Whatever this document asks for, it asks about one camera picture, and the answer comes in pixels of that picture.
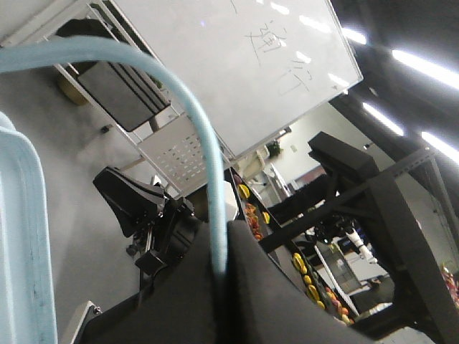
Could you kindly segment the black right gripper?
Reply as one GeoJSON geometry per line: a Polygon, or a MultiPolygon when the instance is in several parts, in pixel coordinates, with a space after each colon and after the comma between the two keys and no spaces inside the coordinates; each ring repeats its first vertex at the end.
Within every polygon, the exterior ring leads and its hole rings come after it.
{"type": "Polygon", "coordinates": [[[132,296],[91,320],[82,343],[224,343],[225,278],[212,270],[209,226],[193,204],[109,166],[93,184],[133,240],[126,251],[139,255],[142,274],[153,278],[178,266],[150,295],[132,296]]]}

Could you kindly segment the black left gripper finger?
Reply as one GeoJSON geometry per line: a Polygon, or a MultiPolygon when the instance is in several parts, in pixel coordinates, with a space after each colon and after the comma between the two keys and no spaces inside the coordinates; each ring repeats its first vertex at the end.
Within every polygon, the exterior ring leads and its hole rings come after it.
{"type": "Polygon", "coordinates": [[[227,224],[230,343],[370,343],[313,304],[243,221],[227,224]]]}

